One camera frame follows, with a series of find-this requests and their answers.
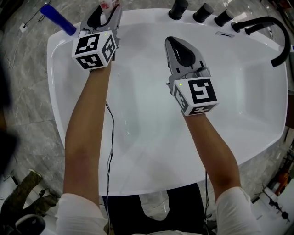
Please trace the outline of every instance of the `gray tile floor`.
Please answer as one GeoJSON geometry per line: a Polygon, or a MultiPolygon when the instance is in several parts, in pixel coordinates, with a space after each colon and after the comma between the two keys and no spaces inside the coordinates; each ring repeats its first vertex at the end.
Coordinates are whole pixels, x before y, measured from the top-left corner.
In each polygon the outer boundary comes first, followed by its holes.
{"type": "MultiPolygon", "coordinates": [[[[20,35],[18,28],[45,3],[45,0],[28,0],[9,19],[4,28],[0,45],[0,58],[10,77],[10,91],[13,108],[5,111],[8,129],[20,137],[20,145],[14,156],[17,176],[22,180],[29,168],[36,169],[44,176],[44,184],[52,191],[62,194],[64,171],[64,148],[62,146],[52,112],[46,69],[46,45],[50,35],[59,31],[58,26],[44,19],[38,23],[41,14],[28,23],[28,29],[20,35]],[[18,45],[15,62],[13,57],[18,45]]],[[[188,0],[189,10],[196,11],[204,3],[209,3],[214,14],[229,9],[236,21],[245,21],[268,14],[282,21],[279,13],[266,0],[188,0]]],[[[124,10],[140,8],[171,8],[174,0],[122,0],[124,10]]],[[[52,0],[51,4],[72,23],[80,22],[96,4],[93,0],[52,0]]],[[[280,30],[272,27],[273,40],[284,45],[280,30]]],[[[269,31],[261,31],[270,37],[269,31]]],[[[275,173],[284,151],[282,140],[266,151],[240,166],[242,185],[251,197],[260,190],[261,183],[267,183],[275,173]]],[[[204,182],[199,182],[205,199],[204,182]]],[[[214,197],[209,183],[209,212],[214,210],[214,197]]],[[[166,192],[142,195],[141,201],[146,214],[162,219],[168,211],[166,192]]]]}

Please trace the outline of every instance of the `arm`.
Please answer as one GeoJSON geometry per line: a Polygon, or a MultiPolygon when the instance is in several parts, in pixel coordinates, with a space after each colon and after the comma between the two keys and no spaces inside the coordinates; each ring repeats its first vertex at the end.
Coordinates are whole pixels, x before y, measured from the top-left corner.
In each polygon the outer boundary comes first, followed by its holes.
{"type": "Polygon", "coordinates": [[[227,189],[241,187],[236,159],[206,115],[184,118],[214,188],[215,201],[227,189]]]}
{"type": "Polygon", "coordinates": [[[73,110],[65,136],[63,193],[99,206],[98,164],[111,63],[93,70],[73,110]]]}

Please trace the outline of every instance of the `blue handle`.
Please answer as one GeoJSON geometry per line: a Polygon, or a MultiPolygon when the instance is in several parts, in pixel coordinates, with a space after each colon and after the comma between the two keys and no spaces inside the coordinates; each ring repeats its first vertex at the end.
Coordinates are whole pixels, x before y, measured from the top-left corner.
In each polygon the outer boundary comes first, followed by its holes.
{"type": "Polygon", "coordinates": [[[47,4],[41,8],[41,13],[59,25],[69,36],[73,35],[77,28],[64,18],[54,7],[47,4]]]}

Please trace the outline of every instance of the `white sleeve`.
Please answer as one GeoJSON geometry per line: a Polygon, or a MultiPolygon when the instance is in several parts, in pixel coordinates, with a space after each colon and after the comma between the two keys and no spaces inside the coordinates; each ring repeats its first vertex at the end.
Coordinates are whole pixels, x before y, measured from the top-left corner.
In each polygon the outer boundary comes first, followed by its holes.
{"type": "Polygon", "coordinates": [[[58,235],[106,235],[103,228],[107,222],[99,207],[83,197],[63,194],[59,200],[58,235]]]}
{"type": "Polygon", "coordinates": [[[261,230],[251,212],[250,197],[242,188],[223,192],[216,201],[218,235],[260,235],[261,230]]]}

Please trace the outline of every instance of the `marker cube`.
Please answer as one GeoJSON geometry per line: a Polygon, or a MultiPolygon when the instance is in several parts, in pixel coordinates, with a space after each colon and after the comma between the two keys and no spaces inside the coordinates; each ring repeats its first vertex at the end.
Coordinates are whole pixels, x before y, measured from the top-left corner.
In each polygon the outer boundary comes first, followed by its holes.
{"type": "Polygon", "coordinates": [[[84,70],[107,67],[117,46],[111,30],[73,41],[72,58],[84,70]]]}
{"type": "Polygon", "coordinates": [[[219,104],[211,77],[176,80],[173,96],[185,116],[209,112],[219,104]]]}

